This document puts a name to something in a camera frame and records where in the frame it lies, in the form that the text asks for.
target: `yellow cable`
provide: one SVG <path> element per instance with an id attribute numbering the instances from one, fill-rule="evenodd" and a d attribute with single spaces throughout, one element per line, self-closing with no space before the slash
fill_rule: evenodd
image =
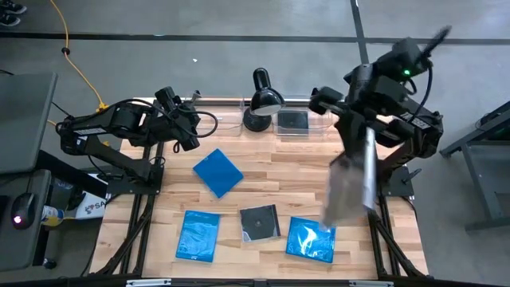
<path id="1" fill-rule="evenodd" d="M 62 15 L 61 10 L 58 9 L 57 4 L 55 4 L 55 2 L 53 0 L 49 0 L 49 1 L 51 2 L 53 7 L 55 8 L 55 10 L 57 11 L 58 15 L 61 17 L 62 24 L 64 24 L 65 48 L 69 49 L 69 31 L 67 29 L 67 23 L 65 22 L 64 15 Z M 96 94 L 97 100 L 99 100 L 99 108 L 96 111 L 98 112 L 104 108 L 107 108 L 108 105 L 103 102 L 103 99 L 101 99 L 101 96 L 97 92 L 96 88 L 94 88 L 94 86 L 90 83 L 90 81 L 88 81 L 87 77 L 80 71 L 80 69 L 78 69 L 78 67 L 76 65 L 74 65 L 74 63 L 71 61 L 71 59 L 69 59 L 68 54 L 64 53 L 64 56 L 65 56 L 65 59 L 67 60 L 67 62 L 69 62 L 69 64 L 80 74 L 81 78 L 85 81 L 85 83 L 87 83 L 87 85 L 90 87 L 90 89 L 92 91 L 94 91 L 94 93 Z"/>

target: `gray floor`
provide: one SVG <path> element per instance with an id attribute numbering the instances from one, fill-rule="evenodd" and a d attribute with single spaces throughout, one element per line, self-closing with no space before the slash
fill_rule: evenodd
<path id="1" fill-rule="evenodd" d="M 61 32 L 49 2 L 29 6 L 27 32 Z M 358 0 L 366 37 L 431 37 L 453 25 L 451 37 L 510 38 L 510 1 Z M 75 33 L 174 35 L 272 35 L 355 37 L 349 0 L 57 0 Z M 97 100 L 60 53 L 61 40 L 0 39 L 0 69 L 59 74 L 54 101 L 75 115 L 93 112 Z M 389 45 L 368 45 L 371 61 Z M 263 66 L 285 95 L 307 95 L 329 85 L 347 92 L 342 77 L 360 63 L 355 43 L 231 41 L 71 41 L 72 59 L 107 103 L 150 96 L 172 85 L 215 96 L 251 96 L 251 72 Z M 433 53 L 434 82 L 427 108 L 444 114 L 440 147 L 474 129 L 474 122 L 509 99 L 510 45 L 443 45 Z M 426 75 L 417 79 L 419 95 Z M 63 115 L 52 110 L 49 118 Z M 115 146 L 119 141 L 113 140 Z M 63 155 L 53 130 L 43 148 L 76 167 L 86 159 Z M 483 218 L 460 154 L 416 159 L 423 172 L 413 180 L 422 242 L 430 274 L 459 281 L 508 285 L 510 228 L 467 234 L 464 225 Z M 82 222 L 54 234 L 60 265 L 53 271 L 0 273 L 0 281 L 76 276 L 93 246 L 98 222 Z"/>

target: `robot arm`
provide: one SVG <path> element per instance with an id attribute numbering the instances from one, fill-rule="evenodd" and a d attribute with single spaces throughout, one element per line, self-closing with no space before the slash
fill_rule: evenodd
<path id="1" fill-rule="evenodd" d="M 363 157 L 367 128 L 375 131 L 378 144 L 401 145 L 379 161 L 378 176 L 383 178 L 415 157 L 427 158 L 436 152 L 443 133 L 442 115 L 423 108 L 432 81 L 432 62 L 428 58 L 449 30 L 444 28 L 423 51 L 412 38 L 406 38 L 374 63 L 356 67 L 344 77 L 350 85 L 347 96 L 329 87 L 313 90 L 309 108 L 321 115 L 330 110 L 340 117 L 335 127 L 345 148 L 342 155 L 349 159 Z M 409 98 L 402 83 L 425 71 L 429 71 L 429 84 L 419 104 Z M 377 116 L 395 119 L 386 123 Z"/>
<path id="2" fill-rule="evenodd" d="M 184 151 L 197 148 L 200 143 L 196 127 L 200 117 L 193 101 L 181 101 L 171 87 L 159 90 L 156 105 L 144 100 L 122 100 L 90 116 L 68 116 L 56 126 L 61 137 L 61 149 L 69 155 L 91 155 L 124 170 L 130 178 L 142 183 L 152 180 L 155 167 L 146 159 L 131 159 L 102 144 L 98 135 L 112 134 L 129 140 L 135 147 L 151 147 L 158 142 L 176 140 Z M 207 113 L 215 120 L 214 115 Z"/>

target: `black desk lamp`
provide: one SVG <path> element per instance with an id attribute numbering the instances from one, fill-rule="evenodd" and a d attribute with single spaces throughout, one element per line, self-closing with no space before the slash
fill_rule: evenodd
<path id="1" fill-rule="evenodd" d="M 271 115 L 285 106 L 284 97 L 271 88 L 268 71 L 258 68 L 253 71 L 253 94 L 249 108 L 245 110 L 242 123 L 252 132 L 262 132 L 271 125 Z"/>

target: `wooden tabletop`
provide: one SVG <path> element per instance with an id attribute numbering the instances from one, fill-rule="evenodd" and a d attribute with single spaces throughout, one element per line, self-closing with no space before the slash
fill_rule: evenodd
<path id="1" fill-rule="evenodd" d="M 279 136 L 273 127 L 260 133 L 243 128 L 239 108 L 198 109 L 214 113 L 220 125 L 213 136 L 200 139 L 200 147 L 193 151 L 174 154 L 174 143 L 165 145 L 165 175 L 152 215 L 144 277 L 376 278 L 366 217 L 337 227 L 332 264 L 285 254 L 290 218 L 320 219 L 328 164 L 343 150 L 338 132 L 331 126 L 334 116 L 310 114 L 310 127 L 314 130 L 309 136 Z M 201 118 L 199 133 L 206 132 L 212 125 L 211 120 Z M 192 170 L 216 148 L 220 148 L 245 177 L 219 200 Z M 127 141 L 123 142 L 121 151 L 133 158 L 141 158 L 143 153 L 143 149 L 131 147 Z M 378 146 L 379 157 L 390 153 L 390 149 Z M 132 195 L 122 195 L 107 206 L 91 272 L 103 267 L 126 237 L 132 202 Z M 277 206 L 281 237 L 263 242 L 241 242 L 239 209 L 269 204 Z M 426 273 L 414 212 L 400 198 L 388 198 L 388 206 L 396 242 L 416 267 Z M 175 258 L 186 210 L 202 210 L 222 216 L 213 263 Z M 136 241 L 133 248 L 131 267 L 138 244 Z M 387 248 L 383 243 L 382 250 L 389 270 Z"/>

